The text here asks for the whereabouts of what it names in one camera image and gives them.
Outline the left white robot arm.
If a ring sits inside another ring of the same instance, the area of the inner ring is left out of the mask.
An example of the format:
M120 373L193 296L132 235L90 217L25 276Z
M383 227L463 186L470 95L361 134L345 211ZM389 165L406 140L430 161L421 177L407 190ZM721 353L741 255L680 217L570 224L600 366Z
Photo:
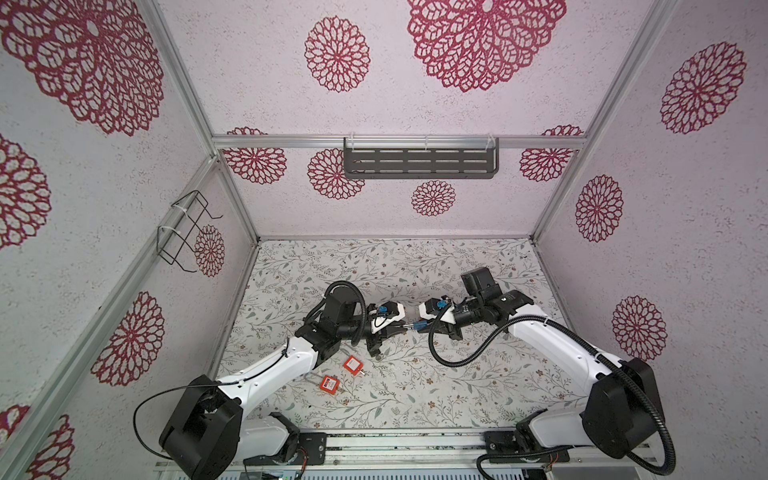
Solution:
M232 462L305 462L301 431L273 412L247 416L269 396L335 355L343 342L363 343L372 356L384 340L405 332L405 307L366 303L349 281L334 281L285 343L234 374L200 375L180 387L181 397L159 436L164 456L191 479L216 479Z

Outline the blue padlock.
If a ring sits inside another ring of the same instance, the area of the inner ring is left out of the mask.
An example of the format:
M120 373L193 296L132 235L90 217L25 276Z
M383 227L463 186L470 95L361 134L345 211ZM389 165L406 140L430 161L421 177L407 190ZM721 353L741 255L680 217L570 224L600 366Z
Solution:
M428 323L426 321L418 321L411 324L407 324L405 328L414 330L414 331L421 331L425 329L427 326L428 326Z

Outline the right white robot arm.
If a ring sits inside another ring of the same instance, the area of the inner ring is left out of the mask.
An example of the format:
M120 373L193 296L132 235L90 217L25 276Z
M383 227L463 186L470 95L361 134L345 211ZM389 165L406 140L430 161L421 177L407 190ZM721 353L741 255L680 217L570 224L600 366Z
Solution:
M477 323L493 326L491 334L464 360L437 357L450 368L477 360L502 334L524 341L564 373L587 401L583 407L538 411L514 428L512 451L531 460L557 450L593 446L610 458L636 460L634 449L657 434L674 452L651 367L638 358L623 360L598 349L569 328L552 320L534 301L517 290L503 291L490 270L481 267L461 277L467 296L431 298L418 307L432 354L438 334L460 340L463 328Z

